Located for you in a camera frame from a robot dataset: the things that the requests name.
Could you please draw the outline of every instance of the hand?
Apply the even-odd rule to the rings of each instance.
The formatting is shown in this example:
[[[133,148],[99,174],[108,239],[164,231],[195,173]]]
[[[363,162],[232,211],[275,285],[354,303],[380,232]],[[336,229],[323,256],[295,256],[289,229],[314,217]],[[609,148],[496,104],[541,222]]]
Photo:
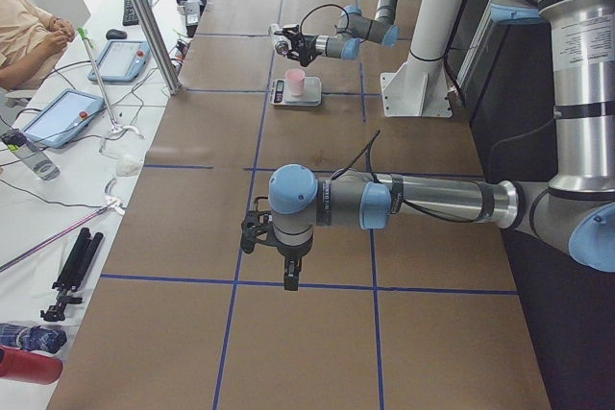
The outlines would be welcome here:
[[[52,55],[63,52],[66,49],[67,43],[67,35],[63,31],[55,31],[45,36],[43,41],[37,45],[36,48],[40,48],[47,57],[51,57]]]
[[[51,23],[51,28],[49,28],[49,30],[52,33],[62,31],[66,35],[66,38],[68,38],[69,42],[72,42],[73,38],[75,38],[75,28],[67,19],[55,18]]]

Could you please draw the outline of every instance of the kitchen scale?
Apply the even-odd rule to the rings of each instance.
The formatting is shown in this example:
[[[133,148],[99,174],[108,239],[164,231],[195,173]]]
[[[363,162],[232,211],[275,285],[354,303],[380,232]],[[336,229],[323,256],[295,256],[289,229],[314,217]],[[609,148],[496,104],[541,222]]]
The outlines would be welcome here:
[[[304,92],[299,96],[292,96],[288,90],[285,79],[276,79],[271,87],[270,103],[275,108],[316,108],[321,103],[320,79],[306,77]]]

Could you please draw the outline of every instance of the white cup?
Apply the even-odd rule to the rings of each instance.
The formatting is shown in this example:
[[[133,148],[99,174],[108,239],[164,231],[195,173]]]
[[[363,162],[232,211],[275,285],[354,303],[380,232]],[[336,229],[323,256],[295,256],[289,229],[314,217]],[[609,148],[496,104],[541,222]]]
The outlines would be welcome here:
[[[291,96],[301,96],[304,93],[306,73],[303,69],[288,69],[284,73],[284,78]]]

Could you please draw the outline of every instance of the red cylinder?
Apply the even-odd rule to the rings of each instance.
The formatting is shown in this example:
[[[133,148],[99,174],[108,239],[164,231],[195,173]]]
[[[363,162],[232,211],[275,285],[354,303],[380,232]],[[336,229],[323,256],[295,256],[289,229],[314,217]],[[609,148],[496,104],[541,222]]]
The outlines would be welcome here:
[[[62,362],[54,357],[0,346],[0,378],[26,383],[50,384],[62,373]]]

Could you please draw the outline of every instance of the tablet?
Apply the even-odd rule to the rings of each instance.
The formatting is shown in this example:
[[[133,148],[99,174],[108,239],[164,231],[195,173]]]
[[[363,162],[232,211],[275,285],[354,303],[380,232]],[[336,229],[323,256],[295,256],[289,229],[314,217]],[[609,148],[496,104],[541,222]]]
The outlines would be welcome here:
[[[96,60],[103,82],[127,84],[136,79],[150,57],[150,46],[140,40],[110,40]],[[87,78],[96,82],[94,71]]]
[[[100,96],[69,88],[37,114],[22,131],[38,144],[60,148],[83,130],[103,105]]]

